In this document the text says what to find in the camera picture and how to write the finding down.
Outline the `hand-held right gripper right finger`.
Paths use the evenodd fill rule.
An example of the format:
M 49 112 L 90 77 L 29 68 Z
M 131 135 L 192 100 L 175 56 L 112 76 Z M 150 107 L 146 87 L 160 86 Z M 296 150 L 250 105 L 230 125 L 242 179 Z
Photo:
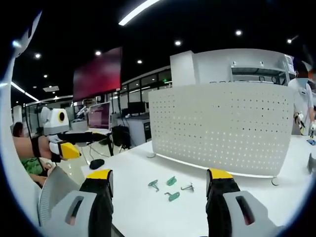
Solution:
M 206 198 L 210 237 L 276 237 L 282 229 L 270 220 L 267 208 L 248 191 L 241 191 L 224 170 L 207 170 Z

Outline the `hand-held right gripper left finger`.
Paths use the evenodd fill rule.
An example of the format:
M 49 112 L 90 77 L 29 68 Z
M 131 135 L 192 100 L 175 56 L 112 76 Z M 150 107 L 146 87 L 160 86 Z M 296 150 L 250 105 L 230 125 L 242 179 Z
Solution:
M 54 169 L 42 187 L 42 235 L 45 237 L 109 237 L 113 214 L 113 172 L 74 182 Z

